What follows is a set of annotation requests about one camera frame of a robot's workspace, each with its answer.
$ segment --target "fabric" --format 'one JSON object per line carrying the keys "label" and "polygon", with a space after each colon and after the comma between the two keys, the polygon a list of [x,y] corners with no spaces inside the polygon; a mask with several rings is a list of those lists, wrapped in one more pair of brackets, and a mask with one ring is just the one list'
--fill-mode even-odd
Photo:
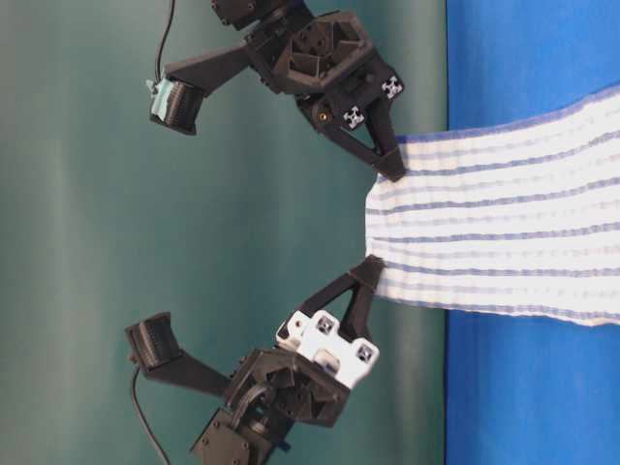
{"label": "fabric", "polygon": [[402,140],[366,202],[378,294],[620,324],[620,86],[509,125]]}

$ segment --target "blue wall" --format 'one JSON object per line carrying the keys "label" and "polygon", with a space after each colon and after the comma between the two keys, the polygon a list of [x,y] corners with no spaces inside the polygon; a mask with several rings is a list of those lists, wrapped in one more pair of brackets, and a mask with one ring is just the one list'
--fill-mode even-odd
{"label": "blue wall", "polygon": [[[448,0],[449,127],[564,107],[620,80],[617,0]],[[620,463],[620,327],[452,312],[447,463]]]}

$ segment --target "blue stripe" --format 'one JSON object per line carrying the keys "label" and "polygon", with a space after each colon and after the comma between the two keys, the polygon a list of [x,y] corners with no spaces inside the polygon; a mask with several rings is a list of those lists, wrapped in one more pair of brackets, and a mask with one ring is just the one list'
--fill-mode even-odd
{"label": "blue stripe", "polygon": [[[496,288],[496,287],[476,287],[476,286],[441,286],[423,283],[403,283],[391,279],[382,279],[381,286],[385,288],[406,289],[409,291],[439,291],[455,294],[486,294],[486,295],[511,295],[531,291],[531,288]],[[570,293],[571,290],[556,290],[558,295]],[[584,298],[617,298],[620,291],[609,290],[600,292],[585,292]]]}
{"label": "blue stripe", "polygon": [[[615,110],[608,111],[606,113],[601,114],[599,118],[606,119],[611,116],[615,116],[618,113],[620,113],[620,109],[615,109]],[[416,151],[412,153],[410,150],[407,150],[405,148],[405,150],[403,151],[403,157],[410,161],[412,160],[443,160],[447,158],[455,158],[455,157],[458,158],[463,155],[499,153],[499,152],[504,152],[505,150],[514,150],[516,148],[527,148],[527,147],[531,147],[534,145],[538,145],[539,143],[542,143],[542,142],[548,142],[552,139],[559,139],[559,138],[563,138],[566,136],[571,136],[575,133],[582,131],[583,129],[591,125],[593,125],[592,122],[587,122],[579,126],[573,127],[570,130],[546,135],[544,137],[540,137],[537,139],[528,139],[528,140],[524,140],[519,143],[510,142],[510,143],[504,143],[501,145],[489,145],[487,147],[463,148],[463,149],[458,149],[458,150],[448,150],[448,151],[444,150],[444,151],[437,151],[437,152],[430,152],[430,153],[419,153]],[[415,146],[415,144],[411,142],[402,143],[402,145],[408,145],[408,144]]]}
{"label": "blue stripe", "polygon": [[375,194],[370,197],[372,200],[380,200],[384,201],[386,199],[392,199],[394,197],[409,195],[409,194],[422,194],[427,192],[467,192],[467,191],[477,191],[480,189],[489,189],[493,187],[505,187],[513,184],[519,185],[519,187],[523,187],[529,183],[541,182],[541,181],[549,181],[552,182],[558,177],[565,177],[574,174],[581,174],[584,170],[588,170],[592,167],[601,167],[610,162],[617,162],[620,160],[620,153],[616,153],[610,155],[608,157],[602,158],[600,160],[592,160],[589,163],[582,165],[576,170],[568,170],[555,172],[553,174],[547,176],[531,176],[531,177],[515,177],[513,179],[499,180],[499,181],[482,181],[475,184],[460,184],[458,186],[416,186],[416,187],[407,187],[404,189],[396,189],[395,186],[393,189],[390,189],[387,192],[383,192],[382,194]]}
{"label": "blue stripe", "polygon": [[595,318],[605,318],[612,321],[620,321],[620,314],[608,312],[576,312],[565,308],[548,307],[545,305],[477,305],[477,304],[458,304],[429,302],[426,300],[408,300],[404,298],[392,298],[379,294],[379,297],[391,300],[392,302],[402,303],[414,307],[424,308],[443,308],[446,310],[464,310],[469,312],[491,312],[491,313],[529,313],[548,317],[572,318],[574,320],[591,320]]}
{"label": "blue stripe", "polygon": [[505,234],[455,234],[443,236],[421,236],[421,237],[369,237],[370,239],[380,240],[394,244],[425,244],[433,242],[460,242],[465,240],[529,240],[547,239],[554,237],[576,237],[580,235],[590,235],[596,233],[609,233],[620,230],[620,223],[605,223],[602,225],[590,226],[588,228],[577,228],[574,230],[560,231],[541,231],[541,232],[509,232]]}
{"label": "blue stripe", "polygon": [[514,121],[513,123],[502,124],[499,126],[493,126],[489,128],[475,128],[475,129],[462,129],[458,131],[442,131],[439,133],[419,134],[412,136],[400,136],[398,141],[400,143],[409,142],[432,142],[438,140],[459,140],[467,138],[476,138],[480,136],[488,136],[494,134],[508,133],[510,131],[516,131],[519,129],[527,129],[535,126],[540,126],[552,121],[558,121],[562,118],[575,114],[581,111],[586,105],[594,102],[599,102],[608,97],[613,97],[620,93],[620,85],[613,85],[607,89],[601,90],[594,94],[591,94],[584,99],[579,100],[575,104],[572,104],[566,108],[558,109],[550,113],[542,114],[540,116],[534,116],[532,118],[521,119]]}
{"label": "blue stripe", "polygon": [[[491,163],[491,164],[486,164],[486,165],[472,165],[469,167],[459,167],[459,168],[455,168],[452,170],[407,170],[407,174],[405,174],[405,177],[455,176],[458,174],[465,174],[468,172],[501,170],[504,168],[524,167],[524,166],[531,166],[531,165],[539,165],[539,164],[548,163],[548,162],[555,162],[558,160],[564,160],[567,158],[571,158],[596,145],[600,145],[607,141],[617,139],[618,136],[620,136],[620,131],[615,131],[613,133],[605,133],[602,136],[598,136],[597,138],[592,139],[590,142],[581,145],[580,147],[576,147],[571,150],[567,150],[565,152],[555,153],[551,155],[544,155],[541,157],[526,158],[523,160],[511,160],[509,162]],[[377,178],[378,183],[383,183],[386,181],[387,179],[383,176],[379,176]]]}
{"label": "blue stripe", "polygon": [[532,194],[530,196],[504,197],[487,201],[434,201],[430,203],[415,203],[413,205],[398,205],[388,210],[366,208],[368,215],[392,215],[404,211],[433,210],[437,208],[478,208],[481,206],[510,205],[513,203],[554,201],[574,197],[586,192],[603,189],[620,184],[620,177],[612,177],[601,181],[589,182],[585,186],[574,187],[565,191],[552,192],[550,194]]}
{"label": "blue stripe", "polygon": [[434,274],[438,276],[523,276],[523,277],[553,277],[553,278],[601,278],[608,276],[620,276],[620,268],[598,269],[441,269],[427,268],[425,266],[409,266],[407,264],[386,262],[386,266],[392,269],[400,269],[408,273]]}
{"label": "blue stripe", "polygon": [[525,250],[521,252],[449,252],[449,253],[430,253],[416,252],[413,250],[399,249],[391,247],[386,243],[373,242],[369,246],[372,250],[383,250],[393,254],[406,257],[417,257],[420,259],[438,259],[438,260],[460,260],[460,259],[509,259],[512,257],[526,258],[542,258],[542,257],[590,257],[593,255],[612,255],[620,253],[620,245],[607,245],[598,249],[543,249],[543,250]]}
{"label": "blue stripe", "polygon": [[594,209],[604,210],[607,208],[620,208],[620,200],[616,201],[602,201],[599,203],[592,203],[584,205],[581,208],[572,208],[569,210],[552,210],[552,211],[539,211],[535,213],[521,213],[518,215],[486,215],[486,216],[467,216],[464,218],[440,218],[437,220],[418,220],[418,221],[398,221],[396,223],[368,223],[366,222],[366,229],[368,231],[385,228],[402,228],[402,227],[438,227],[438,226],[456,226],[456,225],[476,225],[485,224],[490,225],[492,223],[505,223],[510,220],[541,220],[546,217],[556,216],[575,216],[582,214],[585,211],[592,211]]}

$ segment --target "white bracket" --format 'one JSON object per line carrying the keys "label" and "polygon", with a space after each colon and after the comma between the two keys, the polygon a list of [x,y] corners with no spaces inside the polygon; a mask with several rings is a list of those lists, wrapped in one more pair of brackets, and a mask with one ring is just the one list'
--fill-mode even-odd
{"label": "white bracket", "polygon": [[[287,338],[278,336],[284,325]],[[353,389],[370,373],[380,352],[363,337],[348,342],[338,334],[339,327],[338,319],[326,310],[319,310],[312,318],[296,311],[280,326],[276,341],[283,349],[318,363],[340,384]]]}

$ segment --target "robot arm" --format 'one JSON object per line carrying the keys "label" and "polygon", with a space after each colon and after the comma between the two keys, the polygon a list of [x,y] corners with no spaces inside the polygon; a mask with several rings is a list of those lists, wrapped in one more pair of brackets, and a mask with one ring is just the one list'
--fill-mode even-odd
{"label": "robot arm", "polygon": [[[152,121],[195,135],[202,100],[251,67],[271,91],[294,96],[328,140],[391,181],[405,175],[389,116],[405,87],[353,13],[314,16],[302,0],[214,0],[212,7],[236,29],[257,24],[240,46],[167,65],[165,77],[149,83]],[[362,125],[374,147],[350,134]]]}
{"label": "robot arm", "polygon": [[[126,329],[145,378],[223,397],[225,407],[192,446],[201,463],[263,465],[287,446],[296,422],[333,426],[379,358],[366,321],[383,267],[370,256],[305,300],[278,329],[277,347],[253,350],[230,378],[179,349],[169,314]],[[340,322],[323,307],[347,291]]]}

